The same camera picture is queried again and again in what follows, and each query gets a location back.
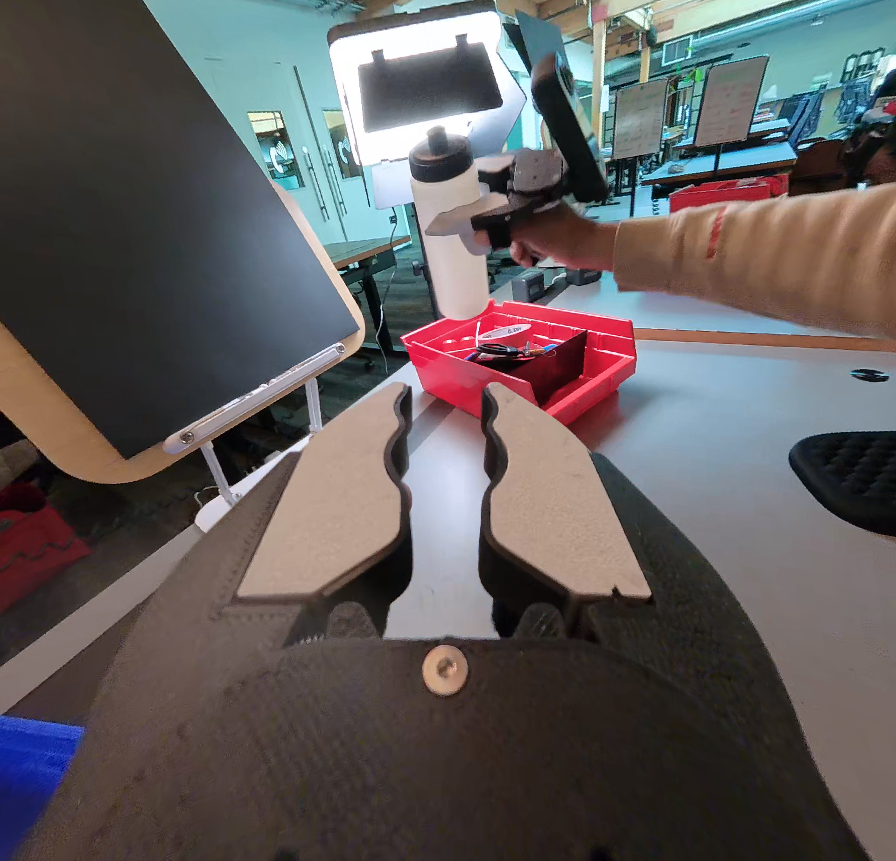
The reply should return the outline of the grey dumbbell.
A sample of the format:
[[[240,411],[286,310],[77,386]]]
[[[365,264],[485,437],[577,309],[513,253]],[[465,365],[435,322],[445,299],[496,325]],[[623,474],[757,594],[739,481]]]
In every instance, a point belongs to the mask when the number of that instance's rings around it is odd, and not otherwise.
[[[515,302],[547,304],[569,287],[597,284],[602,271],[533,267],[515,276],[511,282],[511,299]]]

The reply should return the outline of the white water bottle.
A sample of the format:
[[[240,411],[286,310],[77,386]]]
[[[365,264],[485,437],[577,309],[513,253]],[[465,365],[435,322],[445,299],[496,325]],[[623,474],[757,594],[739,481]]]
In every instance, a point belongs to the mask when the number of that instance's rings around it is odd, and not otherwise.
[[[436,304],[443,318],[469,320],[481,314],[489,300],[486,253],[471,252],[463,234],[440,225],[438,217],[477,203],[482,194],[469,140],[442,126],[409,153],[410,188],[427,256]]]

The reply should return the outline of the blue plastic bin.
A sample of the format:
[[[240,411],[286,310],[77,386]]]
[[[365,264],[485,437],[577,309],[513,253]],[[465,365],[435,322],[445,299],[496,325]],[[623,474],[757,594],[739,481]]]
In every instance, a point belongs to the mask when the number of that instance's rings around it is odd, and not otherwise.
[[[1,717],[1,858],[12,859],[46,809],[73,759],[84,729]]]

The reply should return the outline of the black textured pad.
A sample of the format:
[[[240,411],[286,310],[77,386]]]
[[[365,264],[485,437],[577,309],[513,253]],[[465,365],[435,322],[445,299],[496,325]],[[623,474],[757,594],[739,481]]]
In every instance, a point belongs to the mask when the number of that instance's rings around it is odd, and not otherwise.
[[[798,441],[792,471],[818,503],[865,531],[895,536],[895,432],[823,433]]]

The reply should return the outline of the red divided plastic bin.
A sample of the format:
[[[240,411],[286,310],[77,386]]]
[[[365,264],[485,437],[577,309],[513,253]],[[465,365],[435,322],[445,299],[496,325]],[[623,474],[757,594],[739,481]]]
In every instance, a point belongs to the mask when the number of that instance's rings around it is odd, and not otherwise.
[[[525,349],[529,356],[510,360],[480,357],[476,353],[476,330],[486,332],[522,322],[532,323],[532,329],[507,344]],[[467,321],[442,318],[406,333],[401,340],[423,389],[478,418],[484,391],[492,383],[504,385],[539,407],[532,388],[511,377],[510,371],[580,331],[588,333],[582,376],[554,395],[548,407],[540,407],[567,426],[610,397],[634,374],[636,349],[629,320],[491,299],[476,318]]]

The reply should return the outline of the person's right forearm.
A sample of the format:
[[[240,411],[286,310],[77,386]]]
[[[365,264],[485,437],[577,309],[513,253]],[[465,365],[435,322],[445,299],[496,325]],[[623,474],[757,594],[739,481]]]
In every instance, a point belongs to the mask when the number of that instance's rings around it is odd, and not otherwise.
[[[895,186],[686,208],[630,220],[626,292],[703,299],[860,337],[895,337]]]

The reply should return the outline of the softbox light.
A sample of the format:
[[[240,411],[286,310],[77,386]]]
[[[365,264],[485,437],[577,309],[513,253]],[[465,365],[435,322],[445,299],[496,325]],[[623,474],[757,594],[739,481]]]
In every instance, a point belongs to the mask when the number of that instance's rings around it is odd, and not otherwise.
[[[500,55],[491,0],[345,23],[328,32],[330,63],[353,155],[371,170],[376,209],[409,205],[408,158],[442,126],[474,157],[500,153],[527,95]]]

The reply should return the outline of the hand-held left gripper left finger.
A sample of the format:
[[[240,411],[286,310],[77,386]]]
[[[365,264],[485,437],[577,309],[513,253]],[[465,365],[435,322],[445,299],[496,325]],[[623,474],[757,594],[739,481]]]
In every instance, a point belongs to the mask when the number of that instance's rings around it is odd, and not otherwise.
[[[409,586],[412,390],[391,383],[349,408],[296,455],[279,491],[247,497],[238,535],[237,613],[327,620],[356,604],[384,631]]]

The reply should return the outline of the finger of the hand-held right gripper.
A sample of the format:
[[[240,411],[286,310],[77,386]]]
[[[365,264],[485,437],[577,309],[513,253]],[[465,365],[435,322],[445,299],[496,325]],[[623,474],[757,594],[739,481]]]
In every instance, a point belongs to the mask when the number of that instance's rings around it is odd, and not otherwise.
[[[426,238],[459,237],[461,240],[476,240],[474,219],[490,215],[494,209],[493,198],[479,198],[476,202],[456,206],[432,218],[425,228]]]
[[[508,196],[513,189],[516,156],[488,155],[476,158],[480,196]]]

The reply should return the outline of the white board stand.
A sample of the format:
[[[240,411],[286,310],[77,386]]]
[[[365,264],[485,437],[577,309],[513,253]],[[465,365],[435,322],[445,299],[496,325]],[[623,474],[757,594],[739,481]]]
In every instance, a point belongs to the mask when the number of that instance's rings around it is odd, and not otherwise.
[[[189,425],[175,430],[162,443],[164,452],[181,455],[199,449],[218,488],[218,500],[210,503],[211,513],[201,513],[199,520],[208,531],[220,518],[226,515],[242,498],[239,489],[233,489],[223,472],[215,452],[213,438],[236,426],[247,417],[268,408],[278,398],[304,387],[310,433],[315,435],[323,428],[320,392],[317,377],[342,361],[347,356],[343,342],[336,342],[312,357],[259,385],[248,394],[219,407]]]

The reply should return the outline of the black bin divider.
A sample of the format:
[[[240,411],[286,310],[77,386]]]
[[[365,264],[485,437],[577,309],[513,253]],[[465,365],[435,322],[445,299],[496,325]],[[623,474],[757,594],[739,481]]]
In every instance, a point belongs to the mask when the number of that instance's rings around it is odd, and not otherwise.
[[[535,403],[548,407],[551,398],[576,382],[584,372],[588,333],[580,331],[513,368],[509,375],[532,388]]]

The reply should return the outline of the black faced wooden board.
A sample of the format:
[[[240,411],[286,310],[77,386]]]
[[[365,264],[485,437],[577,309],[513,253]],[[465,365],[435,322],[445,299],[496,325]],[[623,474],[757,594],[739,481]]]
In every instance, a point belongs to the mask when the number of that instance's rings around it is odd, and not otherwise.
[[[2,0],[2,413],[51,464],[147,478],[175,430],[363,339],[143,0]]]
[[[514,21],[503,22],[504,30],[529,75],[548,55],[557,56],[569,70],[566,46],[557,26],[520,10],[514,17]]]

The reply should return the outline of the wooden top desk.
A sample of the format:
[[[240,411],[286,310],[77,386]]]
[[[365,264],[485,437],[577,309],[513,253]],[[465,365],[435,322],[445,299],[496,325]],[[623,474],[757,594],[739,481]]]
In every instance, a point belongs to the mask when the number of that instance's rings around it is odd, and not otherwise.
[[[407,240],[409,237],[399,237],[397,240],[351,240],[324,245],[330,261],[337,268],[347,288],[359,287],[366,311],[370,315],[371,327],[361,344],[364,366],[367,369],[374,365],[371,357],[373,352],[381,354],[386,366],[391,361],[405,363],[409,360],[409,352],[401,340],[392,339],[383,298],[375,279],[380,273],[395,275],[395,248]]]

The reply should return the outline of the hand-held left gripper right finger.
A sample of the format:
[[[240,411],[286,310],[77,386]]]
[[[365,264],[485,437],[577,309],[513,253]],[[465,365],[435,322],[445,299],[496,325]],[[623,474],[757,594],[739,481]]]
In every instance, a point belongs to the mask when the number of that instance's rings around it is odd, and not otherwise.
[[[478,574],[496,628],[511,631],[533,605],[576,630],[593,604],[652,601],[644,570],[585,444],[500,383],[481,399],[488,477]]]

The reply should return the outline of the whiteboard on stand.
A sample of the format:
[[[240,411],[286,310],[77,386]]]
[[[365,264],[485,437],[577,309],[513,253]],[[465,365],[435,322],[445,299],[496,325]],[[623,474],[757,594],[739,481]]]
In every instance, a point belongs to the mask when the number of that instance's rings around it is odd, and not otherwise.
[[[745,140],[769,63],[768,56],[714,64],[707,72],[693,136],[697,148]]]
[[[662,143],[669,77],[621,87],[616,93],[612,161],[655,155]]]

